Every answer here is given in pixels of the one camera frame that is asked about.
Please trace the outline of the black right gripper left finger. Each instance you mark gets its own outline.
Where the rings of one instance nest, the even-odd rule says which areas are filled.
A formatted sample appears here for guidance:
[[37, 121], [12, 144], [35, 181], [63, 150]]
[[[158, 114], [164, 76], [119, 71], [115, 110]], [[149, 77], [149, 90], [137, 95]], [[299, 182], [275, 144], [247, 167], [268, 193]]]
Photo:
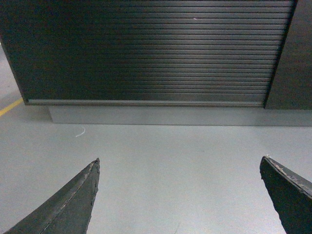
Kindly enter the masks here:
[[97, 158], [7, 234], [85, 234], [98, 192]]

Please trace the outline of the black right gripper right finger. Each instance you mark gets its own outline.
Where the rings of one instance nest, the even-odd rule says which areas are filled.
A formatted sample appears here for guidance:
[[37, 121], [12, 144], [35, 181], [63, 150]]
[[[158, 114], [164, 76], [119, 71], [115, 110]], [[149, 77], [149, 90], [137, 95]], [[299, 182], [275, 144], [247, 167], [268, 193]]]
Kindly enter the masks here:
[[260, 162], [261, 179], [287, 234], [312, 232], [312, 183], [274, 159]]

